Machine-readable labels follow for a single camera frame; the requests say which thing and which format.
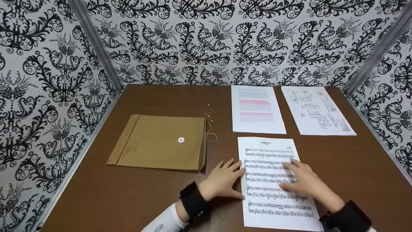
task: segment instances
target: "left hand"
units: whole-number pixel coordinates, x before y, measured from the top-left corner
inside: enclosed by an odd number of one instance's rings
[[[210,173],[210,175],[198,186],[200,193],[206,201],[210,201],[216,196],[226,196],[238,199],[245,199],[240,193],[232,189],[237,178],[241,177],[246,168],[237,170],[242,161],[233,163],[233,159],[223,165],[221,161]]]

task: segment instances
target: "right hand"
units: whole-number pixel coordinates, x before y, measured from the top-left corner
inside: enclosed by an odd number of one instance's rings
[[[283,163],[283,166],[291,170],[296,176],[296,183],[281,183],[279,187],[293,190],[301,195],[315,198],[320,201],[329,211],[335,213],[343,208],[345,202],[336,195],[323,181],[312,171],[312,168],[295,159],[292,164]]]

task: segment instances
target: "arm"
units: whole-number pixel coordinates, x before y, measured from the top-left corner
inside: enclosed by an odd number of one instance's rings
[[[210,175],[198,185],[200,194],[205,201],[210,201],[216,196],[226,196],[244,199],[244,196],[232,189],[237,178],[242,176],[246,169],[238,170],[241,161],[233,164],[233,159],[225,164],[221,161]],[[142,232],[178,232],[188,225],[190,219],[182,200],[178,200],[149,223]]]
[[[315,198],[328,210],[328,215],[319,220],[326,227],[337,227],[341,232],[376,232],[370,227],[370,219],[352,202],[345,203],[314,173],[311,167],[292,159],[292,164],[284,163],[291,170],[297,182],[282,183],[280,187],[296,191],[302,195]]]

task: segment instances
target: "white sleeve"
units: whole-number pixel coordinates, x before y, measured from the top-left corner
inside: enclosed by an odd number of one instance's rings
[[[142,232],[179,232],[187,225],[188,223],[183,223],[179,219],[175,203],[173,203],[149,223]]]

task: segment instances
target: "printed document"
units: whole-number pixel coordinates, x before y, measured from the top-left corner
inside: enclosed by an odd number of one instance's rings
[[[301,135],[356,135],[324,87],[282,86]]]
[[[273,87],[232,85],[234,132],[286,134]]]
[[[241,178],[243,221],[247,227],[323,231],[312,198],[279,187],[295,183],[283,162],[299,160],[293,139],[239,137],[239,159],[246,173]]]

